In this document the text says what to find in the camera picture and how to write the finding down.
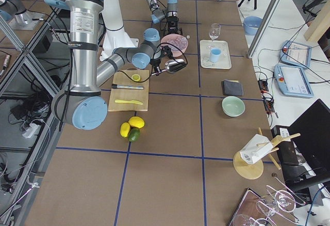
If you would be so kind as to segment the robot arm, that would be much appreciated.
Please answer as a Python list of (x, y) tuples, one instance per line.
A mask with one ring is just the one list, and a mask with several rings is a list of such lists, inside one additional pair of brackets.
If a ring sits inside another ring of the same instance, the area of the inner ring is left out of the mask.
[(167, 0), (165, 6), (160, 0), (146, 0), (151, 11), (151, 18), (154, 24), (160, 25), (163, 36), (169, 34), (183, 34), (183, 30), (178, 26), (177, 0)]
[[(47, 4), (70, 11), (69, 81), (52, 101), (52, 112), (61, 122), (81, 130), (92, 130), (107, 116), (107, 103), (100, 86), (126, 63), (144, 69), (163, 54), (158, 30), (149, 28), (139, 46), (134, 46), (123, 28), (119, 0), (44, 0)], [(106, 59), (98, 61), (99, 18), (107, 33), (118, 41), (105, 48)]]

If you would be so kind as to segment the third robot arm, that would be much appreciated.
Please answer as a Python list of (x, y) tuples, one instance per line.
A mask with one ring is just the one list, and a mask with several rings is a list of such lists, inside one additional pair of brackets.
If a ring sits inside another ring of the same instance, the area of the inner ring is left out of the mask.
[(43, 13), (30, 12), (21, 0), (1, 0), (1, 16), (14, 30), (34, 30)]

